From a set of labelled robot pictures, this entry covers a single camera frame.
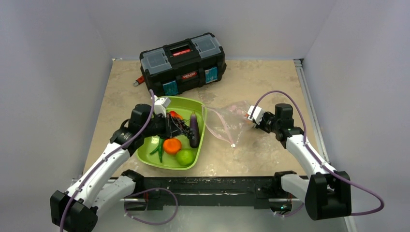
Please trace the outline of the red fake food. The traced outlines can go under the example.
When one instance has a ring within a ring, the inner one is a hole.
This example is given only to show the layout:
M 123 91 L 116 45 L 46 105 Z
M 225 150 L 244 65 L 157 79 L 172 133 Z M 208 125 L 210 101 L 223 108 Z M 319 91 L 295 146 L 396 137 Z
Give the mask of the red fake food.
M 169 114 L 174 117 L 183 120 L 183 117 L 175 111 L 170 111 Z

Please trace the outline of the orange fake fruit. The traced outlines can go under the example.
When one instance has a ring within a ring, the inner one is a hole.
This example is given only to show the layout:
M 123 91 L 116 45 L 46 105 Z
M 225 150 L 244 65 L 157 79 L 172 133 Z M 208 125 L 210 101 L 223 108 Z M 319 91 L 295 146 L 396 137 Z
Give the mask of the orange fake fruit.
M 162 147 L 167 154 L 176 155 L 182 149 L 182 143 L 177 138 L 172 138 L 165 140 Z

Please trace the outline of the black fake grapes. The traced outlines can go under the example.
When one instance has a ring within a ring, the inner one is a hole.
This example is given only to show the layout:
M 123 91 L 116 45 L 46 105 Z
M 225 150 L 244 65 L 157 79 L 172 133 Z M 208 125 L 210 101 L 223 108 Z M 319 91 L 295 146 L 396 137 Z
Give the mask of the black fake grapes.
M 171 117 L 171 121 L 174 125 L 181 131 L 181 133 L 187 137 L 188 139 L 194 138 L 194 131 L 191 129 L 184 119 L 180 119 L 178 117 Z

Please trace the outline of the green plastic tray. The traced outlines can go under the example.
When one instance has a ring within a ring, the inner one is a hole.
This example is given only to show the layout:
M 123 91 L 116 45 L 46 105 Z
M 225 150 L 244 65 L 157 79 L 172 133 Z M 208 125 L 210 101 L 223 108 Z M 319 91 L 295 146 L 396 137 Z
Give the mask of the green plastic tray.
M 204 122 L 204 120 L 206 119 L 206 114 L 202 112 L 202 106 L 204 104 L 200 101 L 184 97 L 170 96 L 169 98 L 171 100 L 171 103 L 167 107 L 167 111 L 175 111 L 176 113 L 181 115 L 186 121 L 186 125 L 189 125 L 188 120 L 190 119 L 190 116 L 193 112 L 197 116 L 200 135 L 199 146 L 197 148 L 191 148 L 188 138 L 184 135 L 179 135 L 176 137 L 182 143 L 183 149 L 191 150 L 193 156 L 190 159 L 190 163 L 186 165 L 180 165 L 175 156 L 169 155 L 166 152 L 163 153 L 162 162 L 160 162 L 158 153 L 151 155 L 150 152 L 153 151 L 159 144 L 160 139 L 157 136 L 146 138 L 144 144 L 136 151 L 136 155 L 142 163 L 156 168 L 178 171 L 188 170 L 196 164 L 201 153 L 201 146 L 206 130 Z

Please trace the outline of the purple fake eggplant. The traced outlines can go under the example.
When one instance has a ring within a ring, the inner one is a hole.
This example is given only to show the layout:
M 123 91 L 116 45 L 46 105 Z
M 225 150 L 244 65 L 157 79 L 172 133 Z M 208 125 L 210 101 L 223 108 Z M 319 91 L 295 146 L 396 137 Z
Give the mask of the purple fake eggplant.
M 190 131 L 191 131 L 191 138 L 189 139 L 190 141 L 190 146 L 192 148 L 197 148 L 200 144 L 200 131 L 199 131 L 199 125 L 198 125 L 198 120 L 197 120 L 197 115 L 195 112 L 192 112 L 190 116 Z

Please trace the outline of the green fake apple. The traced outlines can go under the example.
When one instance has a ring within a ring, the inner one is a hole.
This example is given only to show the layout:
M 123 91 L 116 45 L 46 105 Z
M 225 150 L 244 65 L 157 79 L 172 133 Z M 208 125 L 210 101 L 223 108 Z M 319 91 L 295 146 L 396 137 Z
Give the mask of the green fake apple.
M 176 153 L 175 159 L 179 165 L 189 166 L 195 161 L 195 153 L 192 149 L 181 149 Z

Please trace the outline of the clear zip top bag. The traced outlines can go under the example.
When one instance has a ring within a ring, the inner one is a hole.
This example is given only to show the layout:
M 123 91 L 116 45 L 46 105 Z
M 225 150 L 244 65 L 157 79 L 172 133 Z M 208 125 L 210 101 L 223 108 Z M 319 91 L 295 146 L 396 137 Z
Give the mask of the clear zip top bag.
M 242 135 L 253 127 L 253 123 L 248 120 L 249 108 L 247 101 L 236 101 L 222 108 L 203 105 L 205 126 L 214 137 L 235 148 Z

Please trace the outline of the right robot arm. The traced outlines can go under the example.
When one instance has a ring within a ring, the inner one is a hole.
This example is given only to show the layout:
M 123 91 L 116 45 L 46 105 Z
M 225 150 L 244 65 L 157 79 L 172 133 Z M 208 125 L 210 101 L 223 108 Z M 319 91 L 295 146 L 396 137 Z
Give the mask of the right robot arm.
M 274 133 L 275 138 L 299 162 L 307 175 L 301 178 L 293 172 L 276 174 L 272 192 L 279 197 L 290 193 L 303 202 L 312 220 L 339 218 L 351 215 L 351 187 L 334 177 L 337 174 L 349 179 L 346 172 L 338 172 L 310 147 L 304 131 L 294 125 L 293 107 L 278 103 L 274 113 L 259 106 L 250 106 L 248 120 L 255 128 Z

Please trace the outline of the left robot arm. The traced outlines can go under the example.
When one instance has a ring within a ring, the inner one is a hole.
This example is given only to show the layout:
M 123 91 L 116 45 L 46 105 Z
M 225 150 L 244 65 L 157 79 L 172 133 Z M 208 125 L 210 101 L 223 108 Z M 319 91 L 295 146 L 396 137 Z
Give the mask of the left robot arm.
M 180 135 L 167 113 L 167 103 L 138 104 L 131 117 L 113 133 L 94 164 L 65 191 L 50 197 L 51 219 L 61 232 L 92 231 L 104 210 L 124 197 L 137 198 L 160 187 L 146 189 L 144 177 L 124 171 L 112 184 L 107 181 L 144 144 L 148 137 L 169 139 Z

